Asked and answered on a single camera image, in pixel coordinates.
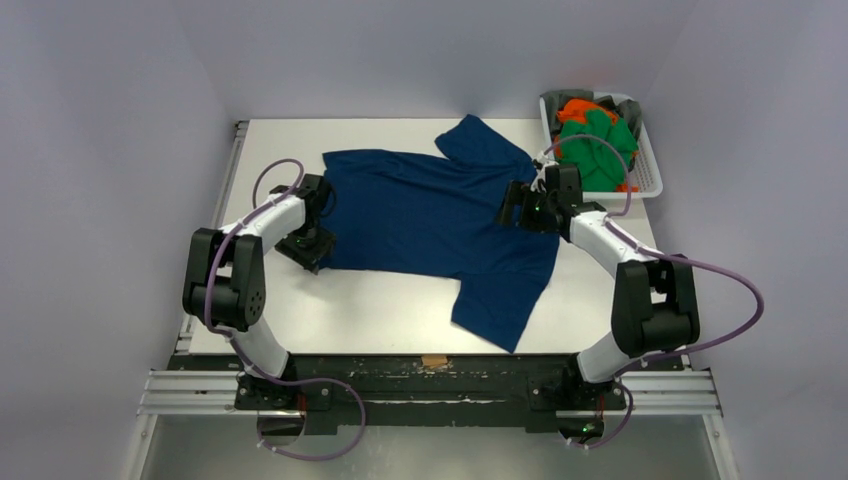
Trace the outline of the blue t shirt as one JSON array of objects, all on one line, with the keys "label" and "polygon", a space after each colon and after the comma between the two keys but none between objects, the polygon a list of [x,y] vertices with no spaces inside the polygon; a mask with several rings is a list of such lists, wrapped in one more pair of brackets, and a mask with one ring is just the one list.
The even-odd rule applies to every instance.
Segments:
[{"label": "blue t shirt", "polygon": [[455,279],[453,322],[514,352],[554,271],[560,239],[496,216],[507,188],[536,176],[530,156],[474,115],[435,139],[437,155],[327,152],[336,196],[324,264]]}]

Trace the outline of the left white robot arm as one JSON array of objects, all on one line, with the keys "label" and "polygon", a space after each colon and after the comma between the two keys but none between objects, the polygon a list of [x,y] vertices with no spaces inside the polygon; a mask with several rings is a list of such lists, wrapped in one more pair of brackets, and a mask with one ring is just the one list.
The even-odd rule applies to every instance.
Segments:
[{"label": "left white robot arm", "polygon": [[200,228],[190,240],[184,311],[229,342],[246,373],[263,378],[259,395],[275,409],[295,402],[298,382],[284,373],[289,353],[263,316],[269,299],[265,257],[277,252],[317,273],[335,246],[335,235],[321,224],[325,208],[335,203],[331,184],[307,174],[296,187],[276,187],[236,222]]}]

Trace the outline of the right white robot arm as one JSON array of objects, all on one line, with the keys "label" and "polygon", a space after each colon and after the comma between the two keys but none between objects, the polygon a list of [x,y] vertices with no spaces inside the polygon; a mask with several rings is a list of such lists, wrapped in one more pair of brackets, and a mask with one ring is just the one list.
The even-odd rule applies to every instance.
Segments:
[{"label": "right white robot arm", "polygon": [[611,212],[585,199],[572,164],[548,164],[534,183],[508,184],[496,221],[556,233],[595,260],[614,280],[609,334],[576,356],[561,392],[576,407],[596,399],[601,384],[650,354],[673,353],[700,336],[694,275],[685,258],[650,255]]}]

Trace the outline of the white plastic basket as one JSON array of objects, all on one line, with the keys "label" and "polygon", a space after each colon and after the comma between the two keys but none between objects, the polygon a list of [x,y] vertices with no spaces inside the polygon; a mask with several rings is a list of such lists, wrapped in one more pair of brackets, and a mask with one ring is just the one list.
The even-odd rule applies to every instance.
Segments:
[{"label": "white plastic basket", "polygon": [[624,120],[589,101],[568,101],[557,119],[562,129],[553,139],[543,128],[545,145],[562,137],[573,140],[555,145],[550,154],[560,162],[578,165],[586,196],[592,200],[654,198],[663,190],[653,147],[643,116],[640,138],[636,140]]}]

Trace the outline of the grey t shirt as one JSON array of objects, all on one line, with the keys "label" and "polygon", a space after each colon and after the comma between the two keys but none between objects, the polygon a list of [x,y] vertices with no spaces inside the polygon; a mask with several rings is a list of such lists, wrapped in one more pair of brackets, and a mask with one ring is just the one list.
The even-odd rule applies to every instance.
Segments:
[{"label": "grey t shirt", "polygon": [[539,109],[543,128],[553,139],[562,129],[557,113],[573,99],[585,100],[606,109],[624,120],[633,137],[640,138],[643,127],[642,108],[638,101],[620,93],[597,92],[585,89],[551,90],[539,96]]}]

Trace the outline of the brown tape piece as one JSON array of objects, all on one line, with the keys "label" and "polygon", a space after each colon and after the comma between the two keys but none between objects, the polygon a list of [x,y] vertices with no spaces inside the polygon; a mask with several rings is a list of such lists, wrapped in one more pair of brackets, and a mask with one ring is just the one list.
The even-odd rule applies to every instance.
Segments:
[{"label": "brown tape piece", "polygon": [[446,368],[450,364],[450,359],[446,355],[422,355],[421,366],[424,369],[436,370]]}]

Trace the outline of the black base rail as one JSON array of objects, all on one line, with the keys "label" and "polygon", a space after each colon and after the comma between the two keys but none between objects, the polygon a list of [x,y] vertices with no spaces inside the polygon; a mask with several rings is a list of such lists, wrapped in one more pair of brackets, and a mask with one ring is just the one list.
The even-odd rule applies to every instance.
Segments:
[{"label": "black base rail", "polygon": [[598,438],[605,413],[624,413],[631,387],[584,383],[573,354],[449,355],[428,370],[414,355],[296,354],[283,385],[252,377],[234,355],[174,355],[177,371],[236,374],[234,408],[261,433],[335,435],[342,426],[522,428]]}]

